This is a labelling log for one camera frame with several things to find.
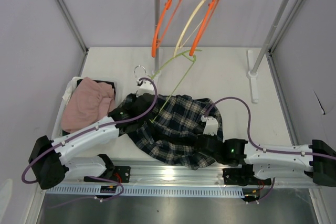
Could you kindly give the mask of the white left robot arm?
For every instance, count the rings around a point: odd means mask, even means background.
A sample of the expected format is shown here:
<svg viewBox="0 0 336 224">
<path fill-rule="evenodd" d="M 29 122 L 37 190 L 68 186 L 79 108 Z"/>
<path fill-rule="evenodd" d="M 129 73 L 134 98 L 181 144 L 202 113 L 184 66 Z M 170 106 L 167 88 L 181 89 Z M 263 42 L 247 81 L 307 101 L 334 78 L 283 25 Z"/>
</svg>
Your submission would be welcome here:
<svg viewBox="0 0 336 224">
<path fill-rule="evenodd" d="M 65 179 L 82 178 L 85 181 L 110 181 L 114 164 L 106 154 L 92 158 L 78 155 L 98 144 L 105 144 L 140 128 L 153 110 L 157 97 L 144 94 L 114 109 L 96 123 L 75 133 L 50 140 L 38 138 L 28 159 L 41 189 L 55 187 Z"/>
</svg>

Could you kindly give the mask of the navy plaid skirt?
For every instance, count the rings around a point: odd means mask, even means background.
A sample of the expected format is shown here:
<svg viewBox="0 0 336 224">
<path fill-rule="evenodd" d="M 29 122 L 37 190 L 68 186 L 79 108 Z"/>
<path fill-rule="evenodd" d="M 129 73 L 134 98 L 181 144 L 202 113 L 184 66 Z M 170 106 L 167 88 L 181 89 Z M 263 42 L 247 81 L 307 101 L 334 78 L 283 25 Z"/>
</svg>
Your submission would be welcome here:
<svg viewBox="0 0 336 224">
<path fill-rule="evenodd" d="M 183 165 L 197 170 L 215 163 L 195 149 L 203 134 L 205 114 L 218 121 L 217 141 L 222 142 L 223 124 L 219 109 L 209 98 L 189 95 L 158 95 L 153 110 L 140 118 L 140 125 L 128 137 L 143 152 L 169 165 Z"/>
</svg>

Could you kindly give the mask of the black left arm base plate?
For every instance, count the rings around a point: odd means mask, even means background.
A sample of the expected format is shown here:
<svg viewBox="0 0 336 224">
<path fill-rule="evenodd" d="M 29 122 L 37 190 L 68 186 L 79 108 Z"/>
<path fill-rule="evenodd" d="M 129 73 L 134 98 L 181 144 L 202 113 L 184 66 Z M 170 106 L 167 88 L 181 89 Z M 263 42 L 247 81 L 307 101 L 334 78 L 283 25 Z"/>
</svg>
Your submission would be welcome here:
<svg viewBox="0 0 336 224">
<path fill-rule="evenodd" d="M 107 170 L 99 178 L 112 180 L 119 183 L 128 183 L 131 175 L 130 166 L 115 166 L 114 170 Z"/>
</svg>

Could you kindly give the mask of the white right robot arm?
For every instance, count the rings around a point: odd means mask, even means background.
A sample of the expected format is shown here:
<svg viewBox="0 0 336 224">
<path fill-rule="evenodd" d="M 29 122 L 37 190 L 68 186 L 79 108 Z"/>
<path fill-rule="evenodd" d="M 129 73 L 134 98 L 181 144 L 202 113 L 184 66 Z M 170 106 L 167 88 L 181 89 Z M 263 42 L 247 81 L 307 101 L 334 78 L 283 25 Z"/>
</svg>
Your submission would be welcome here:
<svg viewBox="0 0 336 224">
<path fill-rule="evenodd" d="M 196 152 L 225 165 L 226 185 L 250 186 L 274 178 L 304 178 L 319 186 L 335 187 L 335 150 L 322 140 L 308 145 L 266 146 L 232 138 L 220 142 L 201 135 Z"/>
</svg>

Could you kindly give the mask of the green hanger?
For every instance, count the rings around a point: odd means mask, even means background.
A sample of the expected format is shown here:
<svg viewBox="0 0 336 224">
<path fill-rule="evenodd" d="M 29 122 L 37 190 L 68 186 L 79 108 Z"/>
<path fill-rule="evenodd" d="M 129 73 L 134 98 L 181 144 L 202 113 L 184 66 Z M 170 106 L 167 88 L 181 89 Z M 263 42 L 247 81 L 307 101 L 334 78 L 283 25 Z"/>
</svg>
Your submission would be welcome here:
<svg viewBox="0 0 336 224">
<path fill-rule="evenodd" d="M 159 76 L 159 74 L 161 73 L 161 71 L 168 65 L 170 64 L 173 60 L 183 56 L 184 58 L 186 58 L 187 60 L 189 60 L 191 62 L 189 68 L 185 71 L 185 73 L 183 74 L 183 76 L 181 77 L 181 79 L 178 81 L 178 83 L 176 84 L 175 88 L 171 91 L 171 93 L 168 95 L 168 98 L 165 100 L 165 102 L 163 103 L 163 105 L 160 107 L 157 115 L 153 118 L 150 119 L 150 122 L 153 123 L 156 121 L 156 119 L 158 118 L 158 116 L 160 115 L 160 113 L 163 111 L 164 107 L 167 105 L 167 103 L 169 102 L 170 98 L 172 97 L 172 95 L 174 94 L 174 92 L 177 90 L 177 88 L 180 86 L 180 84 L 182 83 L 182 81 L 185 79 L 185 77 L 187 76 L 187 74 L 189 73 L 189 71 L 192 69 L 192 67 L 195 65 L 196 61 L 197 61 L 197 56 L 196 54 L 194 54 L 193 56 L 187 56 L 186 54 L 189 53 L 190 50 L 186 50 L 183 52 L 180 52 L 179 54 L 177 54 L 175 57 L 170 58 L 168 61 L 166 61 L 159 69 L 157 72 L 155 72 L 153 75 L 148 76 L 146 75 L 145 77 L 140 77 L 137 78 L 137 85 L 140 83 L 140 81 L 142 80 L 147 80 L 150 81 L 153 86 L 154 86 L 154 91 L 155 91 L 155 97 L 158 98 L 158 89 L 157 86 L 155 84 L 155 79 Z"/>
</svg>

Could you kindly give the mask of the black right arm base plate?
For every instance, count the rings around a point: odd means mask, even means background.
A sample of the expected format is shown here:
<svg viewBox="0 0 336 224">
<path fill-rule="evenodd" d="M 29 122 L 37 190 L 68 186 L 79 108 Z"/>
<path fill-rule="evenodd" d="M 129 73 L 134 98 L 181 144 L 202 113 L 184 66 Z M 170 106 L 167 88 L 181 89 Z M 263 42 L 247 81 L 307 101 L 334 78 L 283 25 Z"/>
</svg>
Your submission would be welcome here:
<svg viewBox="0 0 336 224">
<path fill-rule="evenodd" d="M 223 180 L 225 185 L 237 185 L 242 187 L 259 185 L 260 182 L 267 186 L 272 184 L 270 178 L 256 178 L 251 165 L 242 166 L 241 168 L 224 168 Z"/>
</svg>

